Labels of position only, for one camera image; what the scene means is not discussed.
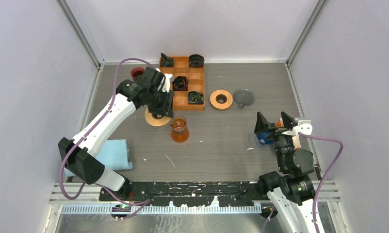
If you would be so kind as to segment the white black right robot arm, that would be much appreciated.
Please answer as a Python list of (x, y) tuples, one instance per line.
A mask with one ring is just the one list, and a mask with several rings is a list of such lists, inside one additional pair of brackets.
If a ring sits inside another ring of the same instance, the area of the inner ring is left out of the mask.
[(323, 233), (315, 187), (309, 177), (315, 171), (312, 152), (301, 148), (299, 134), (311, 135), (311, 121), (281, 112), (279, 124), (257, 112), (254, 133), (258, 140), (273, 141), (277, 171), (263, 174), (258, 193), (273, 203), (276, 217), (287, 233)]

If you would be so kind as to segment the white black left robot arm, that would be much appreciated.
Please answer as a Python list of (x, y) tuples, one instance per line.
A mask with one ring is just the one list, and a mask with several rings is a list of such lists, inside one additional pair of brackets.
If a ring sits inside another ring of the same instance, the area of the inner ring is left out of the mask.
[(69, 170), (86, 184), (98, 184), (111, 190), (118, 200), (129, 197), (127, 178), (96, 159), (109, 136), (141, 106), (150, 113), (173, 117), (172, 74), (146, 67), (137, 80), (124, 80), (114, 91), (108, 104), (71, 139), (63, 137), (58, 148), (62, 170)]

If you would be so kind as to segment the wooden ring dripper stand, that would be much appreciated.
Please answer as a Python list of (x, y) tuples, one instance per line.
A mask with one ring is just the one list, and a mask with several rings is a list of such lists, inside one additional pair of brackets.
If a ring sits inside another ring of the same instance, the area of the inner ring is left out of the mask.
[(145, 119), (146, 119), (146, 122), (153, 127), (165, 126), (165, 125), (169, 124), (170, 121), (172, 120), (171, 117), (152, 114), (149, 112), (148, 108), (146, 108), (146, 110), (145, 110)]

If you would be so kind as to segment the orange glass carafe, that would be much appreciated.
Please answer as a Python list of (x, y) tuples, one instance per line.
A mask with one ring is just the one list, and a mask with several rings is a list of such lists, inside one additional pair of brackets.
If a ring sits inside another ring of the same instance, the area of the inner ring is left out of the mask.
[(187, 119), (182, 115), (175, 116), (171, 123), (171, 138), (175, 142), (185, 142), (189, 138), (189, 130), (187, 128)]

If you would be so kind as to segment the orange coffee filter box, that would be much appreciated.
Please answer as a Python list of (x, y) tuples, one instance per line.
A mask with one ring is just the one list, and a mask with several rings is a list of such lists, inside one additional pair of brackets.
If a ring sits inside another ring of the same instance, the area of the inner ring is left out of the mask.
[[(280, 118), (279, 121), (276, 123), (276, 127), (284, 127), (284, 123), (283, 123), (282, 118)], [(292, 142), (293, 142), (293, 146), (294, 146), (295, 150), (301, 148), (299, 136), (293, 136)]]

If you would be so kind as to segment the clear grey ribbed dripper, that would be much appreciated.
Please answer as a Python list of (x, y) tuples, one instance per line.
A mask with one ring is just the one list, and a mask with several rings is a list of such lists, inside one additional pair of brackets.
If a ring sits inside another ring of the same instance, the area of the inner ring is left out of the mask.
[(234, 102), (240, 109), (251, 106), (256, 100), (255, 94), (247, 88), (239, 88), (235, 90), (232, 96)]

